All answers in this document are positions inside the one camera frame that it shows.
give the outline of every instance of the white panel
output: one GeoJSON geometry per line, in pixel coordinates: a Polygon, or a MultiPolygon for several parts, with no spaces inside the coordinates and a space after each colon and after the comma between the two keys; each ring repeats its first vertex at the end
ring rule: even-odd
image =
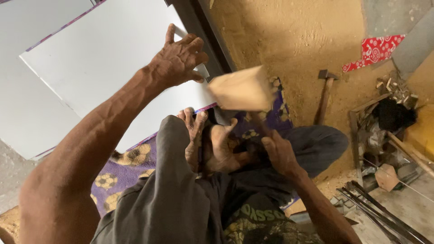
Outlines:
{"type": "Polygon", "coordinates": [[[80,117],[19,55],[91,7],[89,0],[0,4],[0,138],[26,159],[56,146],[80,117]]]}
{"type": "MultiPolygon", "coordinates": [[[[163,0],[107,0],[21,58],[80,117],[119,90],[164,45],[170,23],[185,28],[163,0]]],[[[124,152],[158,131],[161,120],[214,101],[206,84],[163,92],[132,123],[117,146],[124,152]]]]}

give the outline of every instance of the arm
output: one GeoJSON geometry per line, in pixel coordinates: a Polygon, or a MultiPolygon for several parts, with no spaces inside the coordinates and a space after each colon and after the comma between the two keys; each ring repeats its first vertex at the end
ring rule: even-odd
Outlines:
{"type": "Polygon", "coordinates": [[[133,119],[165,89],[203,81],[193,71],[208,61],[203,40],[188,34],[175,43],[174,32],[171,24],[151,63],[84,117],[30,173],[20,193],[23,244],[91,241],[100,219],[90,197],[92,183],[133,119]]]}
{"type": "Polygon", "coordinates": [[[318,234],[326,243],[361,244],[357,234],[345,218],[308,177],[307,172],[297,163],[291,143],[273,131],[273,137],[262,139],[273,167],[287,176],[306,206],[318,234]]]}

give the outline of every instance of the hammer head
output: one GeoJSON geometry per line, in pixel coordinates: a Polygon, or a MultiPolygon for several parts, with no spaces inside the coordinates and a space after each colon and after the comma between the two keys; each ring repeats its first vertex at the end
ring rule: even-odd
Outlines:
{"type": "Polygon", "coordinates": [[[335,80],[339,79],[338,76],[336,76],[336,75],[334,75],[332,73],[329,73],[328,69],[323,69],[323,70],[319,71],[318,79],[328,79],[328,78],[333,78],[335,80]]]}

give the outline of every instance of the hammer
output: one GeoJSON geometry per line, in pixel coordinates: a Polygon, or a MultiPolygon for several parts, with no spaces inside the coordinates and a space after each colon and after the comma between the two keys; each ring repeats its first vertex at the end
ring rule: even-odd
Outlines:
{"type": "Polygon", "coordinates": [[[330,95],[330,90],[332,89],[333,86],[333,81],[338,80],[339,78],[336,75],[329,73],[327,69],[323,69],[320,70],[318,79],[325,79],[326,83],[325,83],[324,90],[322,92],[322,99],[319,105],[318,112],[315,117],[314,124],[323,125],[324,116],[326,115],[327,102],[329,101],[329,95],[330,95]]]}
{"type": "Polygon", "coordinates": [[[271,137],[271,131],[258,114],[272,108],[274,101],[263,66],[215,77],[208,84],[208,91],[221,109],[248,111],[259,134],[271,137]]]}

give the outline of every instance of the wire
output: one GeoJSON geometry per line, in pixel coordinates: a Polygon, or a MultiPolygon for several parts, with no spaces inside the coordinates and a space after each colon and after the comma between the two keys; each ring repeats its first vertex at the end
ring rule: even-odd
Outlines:
{"type": "Polygon", "coordinates": [[[421,195],[422,197],[424,197],[424,198],[430,200],[432,203],[434,203],[434,201],[431,200],[429,197],[427,197],[427,196],[425,196],[424,194],[418,192],[416,189],[414,189],[413,187],[409,186],[408,184],[402,182],[400,179],[398,179],[398,177],[395,177],[395,176],[389,175],[389,173],[387,173],[384,169],[382,169],[382,168],[376,166],[375,164],[371,163],[370,161],[366,160],[365,158],[364,158],[363,160],[367,161],[367,162],[370,163],[372,166],[376,167],[377,170],[381,170],[381,171],[383,171],[384,173],[386,173],[388,176],[390,176],[390,177],[392,177],[392,178],[396,178],[397,180],[399,180],[399,182],[401,182],[402,184],[404,184],[405,186],[407,186],[407,187],[410,188],[411,190],[417,192],[417,193],[418,193],[419,195],[421,195]]]}

